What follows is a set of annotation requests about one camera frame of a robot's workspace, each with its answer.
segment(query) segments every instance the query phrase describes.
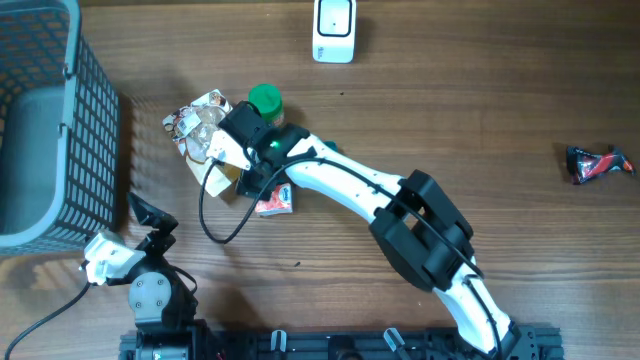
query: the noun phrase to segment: plastic basket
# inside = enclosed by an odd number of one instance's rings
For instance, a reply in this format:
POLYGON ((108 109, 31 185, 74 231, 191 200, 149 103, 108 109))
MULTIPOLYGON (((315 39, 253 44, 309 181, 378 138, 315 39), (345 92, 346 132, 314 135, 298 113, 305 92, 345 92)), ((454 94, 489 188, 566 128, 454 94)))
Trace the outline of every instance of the plastic basket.
POLYGON ((0 0, 0 255, 113 227, 119 125, 77 2, 0 0))

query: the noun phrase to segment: wooden tabletop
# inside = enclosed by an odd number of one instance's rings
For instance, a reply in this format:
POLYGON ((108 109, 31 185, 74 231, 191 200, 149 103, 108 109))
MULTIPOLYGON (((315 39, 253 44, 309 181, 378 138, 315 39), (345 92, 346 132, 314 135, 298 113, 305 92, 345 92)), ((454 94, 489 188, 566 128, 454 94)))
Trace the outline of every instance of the wooden tabletop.
MULTIPOLYGON (((161 120, 218 88, 278 86, 288 121, 381 171, 421 169, 472 224, 496 303, 561 328, 567 359, 640 353, 640 180, 566 182, 566 145, 640 160, 640 7, 615 1, 370 1, 355 61, 311 57, 310 1, 84 9, 84 34, 122 93, 124 187, 173 214, 167 253, 198 280, 199 317, 231 328, 454 325, 388 264, 367 224, 298 190, 295 213, 252 218, 224 247, 197 221, 199 187, 161 120)), ((247 202, 207 199, 228 234, 247 202)), ((131 215, 129 244, 147 229, 131 215)), ((0 349, 77 294, 79 253, 0 258, 0 349)), ((94 288, 15 359, 113 359, 134 328, 128 287, 94 288)))

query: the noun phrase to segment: white rectangular object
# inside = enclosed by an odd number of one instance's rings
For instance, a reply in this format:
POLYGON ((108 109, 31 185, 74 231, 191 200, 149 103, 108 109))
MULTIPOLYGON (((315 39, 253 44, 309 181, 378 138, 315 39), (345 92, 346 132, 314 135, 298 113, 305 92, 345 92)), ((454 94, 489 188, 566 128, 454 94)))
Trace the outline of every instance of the white rectangular object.
POLYGON ((356 0, 315 0, 313 58, 318 62, 349 63, 356 39, 356 0))

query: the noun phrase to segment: snack package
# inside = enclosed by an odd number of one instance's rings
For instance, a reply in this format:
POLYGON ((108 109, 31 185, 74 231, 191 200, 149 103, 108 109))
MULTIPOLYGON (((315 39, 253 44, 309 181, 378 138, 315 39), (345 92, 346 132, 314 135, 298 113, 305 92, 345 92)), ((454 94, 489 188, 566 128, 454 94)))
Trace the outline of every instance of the snack package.
POLYGON ((620 149, 611 147, 610 151, 606 155, 597 155, 575 146, 567 147, 567 170, 573 183, 580 185, 611 171, 636 174, 635 167, 620 149))
POLYGON ((291 184, 281 184, 271 193, 268 201, 260 200, 256 204, 256 213, 260 216, 290 214, 293 212, 293 192, 291 184))
MULTIPOLYGON (((206 153, 217 124, 232 110, 219 90, 208 92, 194 100, 189 106, 176 110, 162 120, 165 131, 185 157, 191 172, 202 185, 204 174, 211 166, 206 153)), ((238 177, 240 169, 225 164, 216 166, 207 180, 206 190, 216 197, 238 177)))

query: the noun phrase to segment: green lid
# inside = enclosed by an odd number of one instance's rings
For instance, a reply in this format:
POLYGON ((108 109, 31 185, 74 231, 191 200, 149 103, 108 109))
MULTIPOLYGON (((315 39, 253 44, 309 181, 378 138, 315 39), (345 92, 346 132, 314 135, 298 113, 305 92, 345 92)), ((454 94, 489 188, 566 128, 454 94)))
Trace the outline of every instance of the green lid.
POLYGON ((262 118, 268 122, 275 120, 282 111, 280 90, 271 84, 261 84, 251 89, 249 102, 258 107, 262 118))

